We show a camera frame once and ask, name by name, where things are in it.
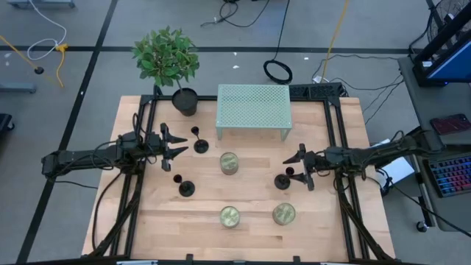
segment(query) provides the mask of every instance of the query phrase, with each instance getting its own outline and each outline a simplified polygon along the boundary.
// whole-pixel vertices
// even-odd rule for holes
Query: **colorful keyboard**
[[[471,156],[430,161],[428,166],[441,197],[471,191]]]

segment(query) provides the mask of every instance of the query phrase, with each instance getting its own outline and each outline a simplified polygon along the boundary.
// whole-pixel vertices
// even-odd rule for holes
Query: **red phone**
[[[439,135],[447,135],[471,129],[471,122],[463,113],[444,118],[434,118],[430,120],[430,123]]]

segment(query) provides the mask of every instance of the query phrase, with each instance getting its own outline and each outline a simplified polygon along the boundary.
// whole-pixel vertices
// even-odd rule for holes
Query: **green leaves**
[[[171,77],[171,76],[174,76],[175,74],[177,74],[179,71],[178,67],[174,66],[172,68],[167,68],[165,69],[165,71],[163,72],[167,77]]]
[[[141,72],[141,75],[139,76],[139,78],[141,78],[141,79],[146,79],[146,77],[147,77],[147,73],[146,73],[145,71],[142,71],[142,72]]]
[[[149,70],[152,69],[152,63],[149,62],[149,61],[146,61],[146,60],[142,60],[142,66],[143,66],[145,69],[149,69]]]
[[[174,86],[174,82],[169,77],[162,77],[162,81],[164,85]]]
[[[160,78],[160,76],[155,77],[155,84],[158,86],[162,86],[162,78]]]
[[[170,31],[154,30],[136,41],[132,49],[133,58],[137,58],[137,67],[141,70],[140,78],[153,77],[158,86],[173,86],[174,80],[195,76],[199,68],[198,55],[188,50],[194,44],[190,38],[182,35],[181,29]]]

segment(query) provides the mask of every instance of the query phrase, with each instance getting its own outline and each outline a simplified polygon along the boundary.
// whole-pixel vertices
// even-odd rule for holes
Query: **blue monitor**
[[[445,82],[471,79],[471,41],[465,43],[447,60],[444,60],[427,76],[427,79]]]

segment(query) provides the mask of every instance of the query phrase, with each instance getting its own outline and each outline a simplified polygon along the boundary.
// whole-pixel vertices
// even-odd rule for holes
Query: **gray floor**
[[[166,25],[182,27],[198,46],[276,45],[286,4],[284,0],[272,0],[253,27],[239,29],[219,24],[200,28],[201,23],[211,21],[217,15],[220,2],[120,0],[105,45],[130,46],[150,29]],[[110,0],[76,3],[75,10],[44,10],[44,14],[67,27],[66,42],[69,45],[93,46]],[[250,21],[263,4],[263,1],[242,0],[238,16],[233,20],[241,24]],[[327,47],[342,5],[342,0],[291,1],[281,45]],[[404,49],[421,33],[427,16],[425,0],[352,1],[335,47]],[[4,22],[0,23],[0,33],[14,45],[29,45],[41,38],[60,38],[62,34],[61,29],[43,21],[32,10],[14,10],[4,1],[0,3],[0,21]],[[0,52],[0,80],[35,82],[38,92],[0,93],[0,113],[14,115],[17,125],[0,147],[0,264],[16,260],[45,183],[40,174],[40,158],[57,149],[91,56],[90,52],[66,54],[61,71],[65,83],[62,89],[35,75],[18,55],[13,53],[6,58],[9,53]],[[291,67],[293,84],[309,83],[325,55],[281,53],[278,60]],[[220,83],[272,83],[262,69],[263,62],[272,56],[272,53],[199,53],[201,68],[196,78],[184,86],[191,86],[199,94],[211,95],[216,93]],[[152,81],[139,79],[131,57],[128,52],[102,52],[99,55],[69,149],[92,149],[107,141],[120,96],[151,92]],[[60,55],[53,53],[38,64],[54,76],[59,61]],[[398,65],[394,60],[337,57],[330,61],[326,77],[329,80],[341,77],[359,88],[375,88],[389,84],[397,75]],[[173,88],[163,90],[165,94],[174,91]],[[379,92],[349,89],[349,93],[359,97],[365,108]],[[364,118],[368,119],[379,104],[380,101],[376,102],[365,112]],[[366,128],[370,141],[375,142],[392,137],[397,130],[409,131],[416,126],[417,119],[406,87],[401,85]],[[100,171],[91,170],[73,172],[65,178],[97,185],[99,175]],[[29,260],[78,257],[94,198],[92,190],[56,185]],[[438,228],[425,234],[418,233],[414,225],[421,219],[420,210],[400,194],[393,192],[383,202],[398,258],[427,264],[464,264],[471,258],[471,253],[466,251],[471,248],[471,241],[461,234],[444,233]]]

